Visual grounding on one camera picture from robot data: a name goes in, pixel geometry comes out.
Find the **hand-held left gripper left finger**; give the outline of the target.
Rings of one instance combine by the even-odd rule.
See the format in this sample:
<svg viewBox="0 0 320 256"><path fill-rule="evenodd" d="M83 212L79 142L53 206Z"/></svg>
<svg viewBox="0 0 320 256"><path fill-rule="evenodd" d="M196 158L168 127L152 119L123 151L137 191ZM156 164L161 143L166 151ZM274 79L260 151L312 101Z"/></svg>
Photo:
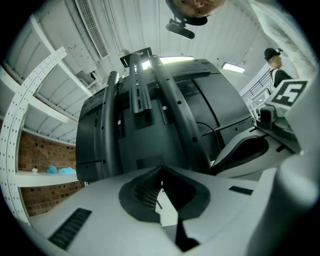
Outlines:
<svg viewBox="0 0 320 256"><path fill-rule="evenodd" d="M49 212L31 218L48 239L78 208L91 211L67 250L59 256L179 256L180 249L159 223L138 221L121 206L121 187L148 169L99 180L82 188Z"/></svg>

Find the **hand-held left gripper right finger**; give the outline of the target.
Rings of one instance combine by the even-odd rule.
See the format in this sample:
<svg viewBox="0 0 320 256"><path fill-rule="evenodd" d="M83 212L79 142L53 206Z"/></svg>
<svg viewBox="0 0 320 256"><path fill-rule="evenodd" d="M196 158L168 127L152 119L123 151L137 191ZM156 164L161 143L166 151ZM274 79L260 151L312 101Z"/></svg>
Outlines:
<svg viewBox="0 0 320 256"><path fill-rule="evenodd" d="M258 181L237 178L215 177L192 171L183 174L194 181L204 185L210 194L209 203L199 217L189 219L184 224L187 236L198 241L200 244L206 242L221 231L236 214L244 207L251 198L250 195L232 191L230 188L236 186L256 191L262 184L264 178L273 177L275 169L268 169L261 173Z"/></svg>

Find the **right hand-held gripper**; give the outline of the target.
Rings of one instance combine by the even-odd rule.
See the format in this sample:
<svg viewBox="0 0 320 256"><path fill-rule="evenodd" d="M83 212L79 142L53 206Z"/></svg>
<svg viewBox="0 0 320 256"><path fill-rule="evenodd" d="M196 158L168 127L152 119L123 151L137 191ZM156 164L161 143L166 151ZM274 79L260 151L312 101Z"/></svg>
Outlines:
<svg viewBox="0 0 320 256"><path fill-rule="evenodd" d="M299 147L302 154L320 159L320 81L288 79L280 83L260 109L256 126ZM230 179L260 179L267 169L287 158L287 147L253 129L235 136L217 156L210 174Z"/></svg>

